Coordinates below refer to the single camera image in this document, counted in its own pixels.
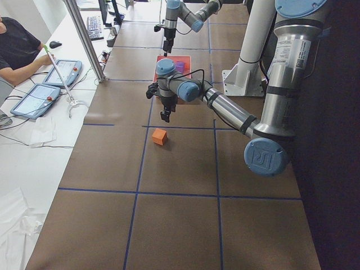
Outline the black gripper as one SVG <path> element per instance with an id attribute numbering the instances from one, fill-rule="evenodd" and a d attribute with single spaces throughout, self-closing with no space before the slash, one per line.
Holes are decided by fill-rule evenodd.
<path id="1" fill-rule="evenodd" d="M 166 123 L 170 122 L 170 112 L 176 111 L 177 105 L 177 95 L 173 95 L 171 97 L 162 97 L 161 103 L 164 106 L 164 110 L 160 112 L 160 117 L 162 121 Z"/>
<path id="2" fill-rule="evenodd" d="M 176 36 L 176 28 L 165 28 L 164 36 L 166 40 L 163 43 L 163 51 L 164 54 L 168 54 L 172 52 L 173 41 Z"/>

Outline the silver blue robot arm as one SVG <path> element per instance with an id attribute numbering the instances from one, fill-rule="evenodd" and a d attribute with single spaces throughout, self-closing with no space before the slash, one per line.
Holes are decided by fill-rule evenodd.
<path id="1" fill-rule="evenodd" d="M 204 22 L 216 14 L 223 5 L 223 1 L 207 1 L 206 5 L 193 13 L 182 1 L 167 1 L 166 14 L 163 24 L 159 27 L 164 29 L 165 41 L 163 43 L 164 56 L 172 52 L 174 39 L 177 31 L 177 21 L 182 20 L 194 32 L 199 32 Z"/>
<path id="2" fill-rule="evenodd" d="M 223 92 L 203 79 L 191 79 L 165 57 L 146 96 L 160 98 L 168 122 L 178 100 L 200 99 L 226 124 L 248 136 L 247 167 L 272 177 L 290 161 L 295 133 L 293 108 L 311 44 L 318 39 L 331 1 L 254 1 L 238 63 L 223 72 Z"/>

